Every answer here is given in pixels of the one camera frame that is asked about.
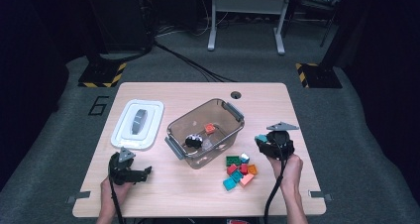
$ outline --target transparent storage box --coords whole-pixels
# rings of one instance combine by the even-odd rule
[[[206,132],[209,124],[214,127],[210,134]],[[165,141],[180,160],[202,168],[234,144],[244,125],[244,115],[235,106],[215,98],[170,123]],[[202,138],[200,148],[185,144],[190,135]]]

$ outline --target metal stand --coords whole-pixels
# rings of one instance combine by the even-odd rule
[[[277,52],[285,54],[283,40],[281,39],[281,27],[287,11],[289,0],[212,0],[211,31],[208,51],[215,49],[216,42],[216,12],[256,13],[280,15],[277,28],[274,28],[274,37],[277,44]]]

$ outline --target office chair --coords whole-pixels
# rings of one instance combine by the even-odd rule
[[[320,47],[324,46],[325,40],[330,32],[331,26],[336,18],[336,14],[339,8],[341,0],[334,0],[333,3],[325,3],[320,0],[290,0],[290,12],[288,12],[288,20],[283,30],[283,37],[286,36],[287,30],[289,28],[290,22],[293,20],[294,11],[297,7],[306,10],[306,12],[311,11],[327,18],[325,24],[326,32],[324,38],[322,39]]]

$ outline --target container handle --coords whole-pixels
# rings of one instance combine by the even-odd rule
[[[184,155],[182,154],[182,151],[179,149],[179,147],[176,145],[176,141],[174,141],[173,138],[169,138],[169,137],[165,137],[164,140],[170,146],[170,148],[176,154],[176,156],[180,160],[183,160],[184,159]]]
[[[222,106],[224,109],[232,113],[232,115],[234,115],[237,121],[244,120],[244,114],[241,111],[239,111],[233,104],[223,103]]]

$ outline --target table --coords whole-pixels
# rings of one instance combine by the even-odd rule
[[[231,96],[241,93],[239,99]],[[179,160],[164,141],[166,128],[172,121],[207,102],[220,98],[232,103],[245,116],[245,127],[238,133],[235,144],[201,169],[191,168]],[[132,99],[158,100],[164,105],[163,116],[153,146],[135,151],[132,169],[153,167],[146,182],[132,187],[121,206],[124,217],[229,217],[263,216],[266,200],[275,183],[272,168],[259,152],[254,136],[266,134],[267,126],[284,122],[298,126],[298,121],[282,83],[201,83],[201,82],[126,82],[116,94],[93,155],[81,192],[90,191],[88,198],[75,201],[75,217],[97,217],[100,210],[100,182],[107,175],[108,162],[119,149],[111,145],[111,135],[125,105]],[[308,190],[320,187],[300,130],[289,131],[294,141],[295,154],[304,161],[300,193],[305,213],[320,215],[326,211],[323,198],[310,197]],[[258,174],[245,187],[227,191],[223,180],[226,174],[226,156],[246,153]],[[269,215],[285,215],[281,191],[276,194]]]
[[[212,0],[211,31],[207,50],[212,52],[216,42],[216,12],[256,13],[279,15],[277,28],[274,28],[274,38],[277,52],[285,54],[281,27],[284,23],[289,0]]]

